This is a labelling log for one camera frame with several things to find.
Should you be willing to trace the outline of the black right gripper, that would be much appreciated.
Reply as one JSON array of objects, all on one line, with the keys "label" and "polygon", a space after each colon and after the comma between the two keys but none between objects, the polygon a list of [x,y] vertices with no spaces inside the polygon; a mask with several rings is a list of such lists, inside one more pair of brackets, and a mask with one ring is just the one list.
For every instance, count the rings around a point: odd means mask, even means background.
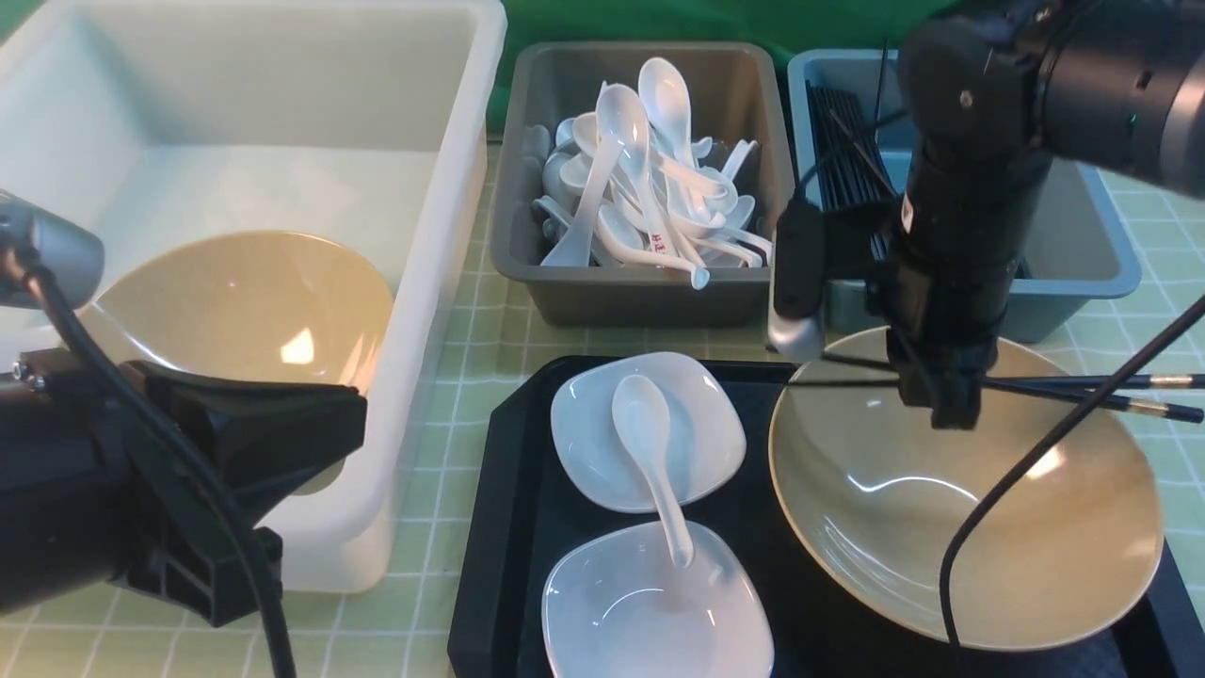
[{"label": "black right gripper", "polygon": [[868,205],[886,257],[868,282],[888,325],[886,348],[905,405],[929,411],[937,430],[972,430],[1019,258],[1031,231],[1024,210],[912,216],[901,202]]}]

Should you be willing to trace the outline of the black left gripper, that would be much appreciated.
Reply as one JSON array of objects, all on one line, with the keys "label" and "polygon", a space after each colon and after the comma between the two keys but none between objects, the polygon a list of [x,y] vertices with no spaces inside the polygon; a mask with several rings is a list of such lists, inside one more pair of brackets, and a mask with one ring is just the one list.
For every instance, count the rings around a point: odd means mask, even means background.
[{"label": "black left gripper", "polygon": [[[120,373],[214,467],[263,546],[266,592],[280,597],[282,538],[261,520],[362,447],[368,397],[353,387],[224,381],[146,361],[124,362]],[[194,477],[137,421],[124,434],[143,484],[139,537],[148,543],[118,585],[214,627],[258,612],[249,576]]]}]

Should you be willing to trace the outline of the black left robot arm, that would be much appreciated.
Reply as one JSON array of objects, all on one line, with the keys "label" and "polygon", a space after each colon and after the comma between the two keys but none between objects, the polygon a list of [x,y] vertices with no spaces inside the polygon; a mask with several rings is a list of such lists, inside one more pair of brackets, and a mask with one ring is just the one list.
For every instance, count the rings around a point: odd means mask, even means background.
[{"label": "black left robot arm", "polygon": [[[268,512],[364,442],[368,399],[328,383],[224,381],[130,361],[120,373],[214,464],[282,592]],[[219,627],[258,609],[195,481],[63,347],[2,361],[2,613],[108,583]]]}]

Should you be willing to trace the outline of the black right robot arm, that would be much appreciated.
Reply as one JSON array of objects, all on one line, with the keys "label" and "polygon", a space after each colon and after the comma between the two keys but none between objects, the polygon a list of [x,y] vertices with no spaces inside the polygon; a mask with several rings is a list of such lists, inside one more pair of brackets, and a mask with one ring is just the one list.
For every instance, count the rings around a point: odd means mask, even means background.
[{"label": "black right robot arm", "polygon": [[898,51],[917,140],[876,287],[904,403],[972,429],[1052,163],[1201,199],[1203,12],[959,1]]}]

